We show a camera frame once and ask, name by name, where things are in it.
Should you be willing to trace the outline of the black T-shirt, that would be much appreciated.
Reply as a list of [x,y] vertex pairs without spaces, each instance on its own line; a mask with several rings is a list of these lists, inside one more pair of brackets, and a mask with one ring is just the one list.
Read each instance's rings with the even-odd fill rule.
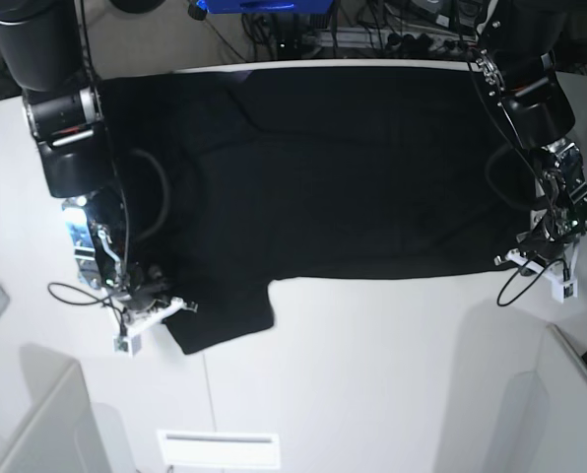
[[131,257],[195,303],[165,326],[186,355],[271,328],[269,285],[295,277],[488,272],[530,224],[534,179],[469,75],[304,67],[106,81],[102,108],[130,220],[163,227]]

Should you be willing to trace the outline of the white partition panel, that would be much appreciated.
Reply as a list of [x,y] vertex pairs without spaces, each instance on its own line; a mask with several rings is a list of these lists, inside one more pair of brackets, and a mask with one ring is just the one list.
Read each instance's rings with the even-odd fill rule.
[[68,362],[0,449],[0,472],[110,472],[81,365]]

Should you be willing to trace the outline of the white power strip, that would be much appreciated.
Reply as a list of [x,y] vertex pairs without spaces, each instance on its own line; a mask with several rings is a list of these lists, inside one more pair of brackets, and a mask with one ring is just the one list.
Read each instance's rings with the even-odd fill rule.
[[430,50],[451,50],[459,37],[447,31],[415,30],[393,31],[377,28],[337,28],[332,34],[329,30],[317,31],[310,35],[310,43],[318,47],[331,48],[334,45],[348,49],[371,49],[375,51],[399,48],[403,43],[428,45]]

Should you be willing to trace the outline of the blue box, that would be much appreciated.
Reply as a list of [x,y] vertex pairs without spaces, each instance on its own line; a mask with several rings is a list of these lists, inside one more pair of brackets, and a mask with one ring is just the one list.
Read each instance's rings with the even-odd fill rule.
[[294,13],[325,14],[332,0],[204,0],[199,8],[211,14]]

